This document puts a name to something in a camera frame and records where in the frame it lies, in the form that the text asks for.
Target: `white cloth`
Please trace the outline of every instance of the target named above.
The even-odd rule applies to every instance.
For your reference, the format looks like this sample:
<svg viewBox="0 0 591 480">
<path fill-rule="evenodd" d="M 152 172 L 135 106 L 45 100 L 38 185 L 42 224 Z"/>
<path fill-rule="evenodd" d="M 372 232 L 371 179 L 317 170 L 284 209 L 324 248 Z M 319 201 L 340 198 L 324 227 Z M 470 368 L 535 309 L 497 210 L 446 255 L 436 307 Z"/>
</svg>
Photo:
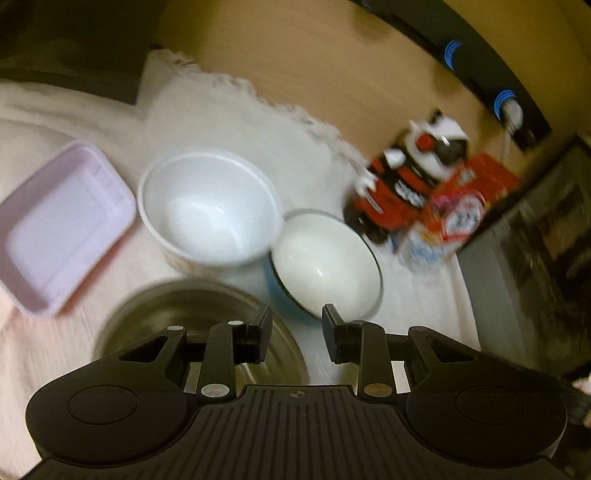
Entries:
<svg viewBox="0 0 591 480">
<path fill-rule="evenodd" d="M 155 157 L 215 147 L 261 168 L 286 209 L 312 207 L 339 216 L 362 162 L 334 128 L 302 109 L 268 105 L 248 82 L 202 73 L 162 51 L 150 55 L 137 106 L 52 86 L 0 83 L 0 198 L 71 138 L 94 142 L 134 192 Z M 415 277 L 387 249 L 375 250 L 385 297 L 374 321 L 392 333 L 426 325 L 478 347 L 457 261 L 439 275 Z M 109 312 L 132 292 L 176 277 L 136 221 L 55 319 L 27 318 L 0 290 L 0 478 L 18 478 L 39 461 L 24 421 L 32 394 L 91 360 Z M 322 369 L 309 368 L 311 380 L 322 382 Z"/>
</svg>

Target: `black object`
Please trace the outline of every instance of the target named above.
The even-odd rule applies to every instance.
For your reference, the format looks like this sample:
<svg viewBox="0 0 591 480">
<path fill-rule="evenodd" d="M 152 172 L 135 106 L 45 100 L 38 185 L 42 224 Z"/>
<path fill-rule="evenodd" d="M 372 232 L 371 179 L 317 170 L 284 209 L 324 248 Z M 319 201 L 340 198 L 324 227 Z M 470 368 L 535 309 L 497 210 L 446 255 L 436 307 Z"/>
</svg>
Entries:
<svg viewBox="0 0 591 480">
<path fill-rule="evenodd" d="M 387 335 L 326 306 L 331 360 L 359 364 L 357 396 L 250 385 L 236 398 L 233 366 L 264 359 L 270 318 L 216 325 L 205 344 L 169 327 L 47 384 L 27 408 L 44 459 L 26 478 L 566 478 L 548 459 L 560 394 L 425 327 Z M 393 360 L 411 393 L 396 393 Z M 197 395 L 182 391 L 191 361 Z"/>
<path fill-rule="evenodd" d="M 514 134 L 522 150 L 550 132 L 544 115 L 498 53 L 443 0 L 353 0 L 427 50 L 462 81 L 500 120 L 502 104 L 515 98 L 524 122 Z"/>
<path fill-rule="evenodd" d="M 166 0 L 0 0 L 0 77 L 135 103 Z"/>
</svg>

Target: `blue light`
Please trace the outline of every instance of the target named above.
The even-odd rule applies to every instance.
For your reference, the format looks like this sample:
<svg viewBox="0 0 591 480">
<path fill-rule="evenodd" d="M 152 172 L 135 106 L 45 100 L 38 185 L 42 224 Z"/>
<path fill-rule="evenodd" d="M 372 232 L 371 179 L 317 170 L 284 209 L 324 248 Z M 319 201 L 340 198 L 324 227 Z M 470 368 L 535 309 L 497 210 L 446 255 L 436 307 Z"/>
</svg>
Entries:
<svg viewBox="0 0 591 480">
<path fill-rule="evenodd" d="M 503 90 L 499 95 L 496 96 L 495 99 L 495 115 L 496 117 L 501 120 L 501 108 L 503 107 L 503 103 L 505 103 L 510 98 L 516 98 L 517 95 L 513 90 Z"/>
<path fill-rule="evenodd" d="M 459 40 L 452 40 L 447 44 L 445 47 L 445 51 L 443 53 L 443 58 L 445 59 L 445 63 L 447 66 L 453 70 L 453 54 L 456 52 L 458 48 L 462 46 L 462 42 Z"/>
<path fill-rule="evenodd" d="M 374 9 L 371 8 L 370 4 L 368 3 L 367 0 L 361 0 L 361 5 L 363 5 L 365 8 L 367 8 L 370 12 L 373 12 Z"/>
</svg>

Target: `metal screw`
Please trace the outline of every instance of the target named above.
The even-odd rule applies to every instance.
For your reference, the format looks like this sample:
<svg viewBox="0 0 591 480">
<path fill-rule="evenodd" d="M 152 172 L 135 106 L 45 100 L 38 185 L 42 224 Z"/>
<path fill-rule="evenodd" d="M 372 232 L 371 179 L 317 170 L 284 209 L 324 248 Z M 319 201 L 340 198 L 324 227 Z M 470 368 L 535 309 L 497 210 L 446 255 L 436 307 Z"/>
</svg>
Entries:
<svg viewBox="0 0 591 480">
<path fill-rule="evenodd" d="M 394 390 L 390 385 L 386 385 L 385 383 L 370 383 L 369 385 L 365 385 L 363 389 L 366 395 L 370 397 L 389 397 Z"/>
<path fill-rule="evenodd" d="M 201 395 L 209 398 L 222 398 L 230 393 L 230 387 L 221 383 L 210 383 L 201 389 Z"/>
</svg>

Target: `bowl rim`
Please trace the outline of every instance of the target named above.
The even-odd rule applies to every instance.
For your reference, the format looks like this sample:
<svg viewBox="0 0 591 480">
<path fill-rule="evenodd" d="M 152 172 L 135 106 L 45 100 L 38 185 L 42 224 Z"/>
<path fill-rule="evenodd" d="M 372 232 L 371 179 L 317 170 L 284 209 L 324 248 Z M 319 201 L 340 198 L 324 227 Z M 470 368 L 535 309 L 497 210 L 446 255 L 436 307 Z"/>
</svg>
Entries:
<svg viewBox="0 0 591 480">
<path fill-rule="evenodd" d="M 336 220 L 339 223 L 342 223 L 343 225 L 345 225 L 345 227 L 347 227 L 349 230 L 351 230 L 351 232 L 353 232 L 355 235 L 357 235 L 357 237 L 359 237 L 359 239 L 365 244 L 365 248 L 367 248 L 367 250 L 371 254 L 372 258 L 374 259 L 374 264 L 375 264 L 376 268 L 378 269 L 379 292 L 378 292 L 378 297 L 377 297 L 376 301 L 374 302 L 374 304 L 368 309 L 368 311 L 366 313 L 361 315 L 363 318 L 355 319 L 355 320 L 369 320 L 369 319 L 373 318 L 378 313 L 379 307 L 381 306 L 382 301 L 384 300 L 384 276 L 382 275 L 382 268 L 379 266 L 378 259 L 376 258 L 373 250 L 371 250 L 371 247 L 364 240 L 364 238 L 362 236 L 360 236 L 357 232 L 355 232 L 355 230 L 353 230 L 343 220 L 341 220 L 339 217 L 337 217 L 329 212 L 325 212 L 323 210 L 318 210 L 318 209 L 313 209 L 313 208 L 302 208 L 302 209 L 291 210 L 284 215 L 285 223 L 287 223 L 289 220 L 291 220 L 294 217 L 301 216 L 301 215 L 307 215 L 307 214 L 325 216 L 325 217 L 328 217 L 332 220 Z M 285 284 L 281 280 L 279 272 L 277 271 L 277 269 L 275 267 L 275 261 L 273 260 L 273 252 L 274 252 L 274 249 L 272 249 L 269 252 L 268 258 L 269 258 L 269 262 L 271 263 L 271 270 L 273 272 L 273 276 L 277 280 L 277 283 L 281 287 L 283 293 L 285 293 L 285 295 L 287 295 L 287 297 L 289 297 L 299 308 L 304 310 L 304 312 L 308 313 L 309 315 L 312 315 L 315 319 L 321 320 L 321 318 L 318 317 L 318 315 L 316 315 L 314 312 L 312 312 L 307 307 L 303 306 L 298 300 L 296 300 L 294 298 L 294 296 L 290 293 L 290 291 L 287 289 L 287 287 L 285 286 Z"/>
<path fill-rule="evenodd" d="M 160 235 L 160 233 L 154 228 L 152 222 L 148 217 L 148 213 L 145 210 L 144 200 L 145 200 L 145 190 L 150 177 L 156 173 L 158 170 L 166 167 L 167 165 L 174 163 L 178 160 L 181 160 L 184 157 L 194 155 L 196 157 L 204 157 L 204 156 L 215 156 L 219 157 L 222 160 L 228 161 L 230 163 L 235 163 L 241 166 L 244 170 L 246 170 L 252 177 L 256 178 L 258 181 L 261 182 L 264 189 L 267 192 L 268 197 L 271 199 L 274 207 L 275 207 L 275 225 L 273 228 L 273 232 L 270 235 L 269 241 L 263 247 L 260 247 L 253 252 L 250 252 L 248 255 L 242 255 L 240 257 L 234 258 L 228 261 L 211 261 L 205 258 L 197 258 L 187 252 L 181 250 L 179 247 L 175 246 L 172 242 L 168 241 Z M 176 151 L 172 154 L 166 154 L 157 157 L 150 166 L 144 171 L 140 180 L 139 180 L 139 187 L 138 187 L 138 210 L 139 216 L 142 219 L 144 225 L 148 228 L 150 234 L 160 243 L 165 250 L 171 252 L 172 254 L 199 264 L 204 265 L 206 267 L 235 267 L 239 265 L 247 264 L 257 258 L 263 257 L 266 252 L 272 250 L 273 247 L 279 241 L 281 233 L 283 232 L 283 226 L 285 223 L 283 217 L 283 203 L 281 201 L 281 197 L 277 192 L 275 186 L 271 182 L 271 180 L 262 172 L 260 168 L 253 165 L 248 160 L 244 159 L 240 155 L 236 155 L 232 152 L 226 150 L 220 150 L 218 148 L 190 148 L 186 150 Z"/>
</svg>

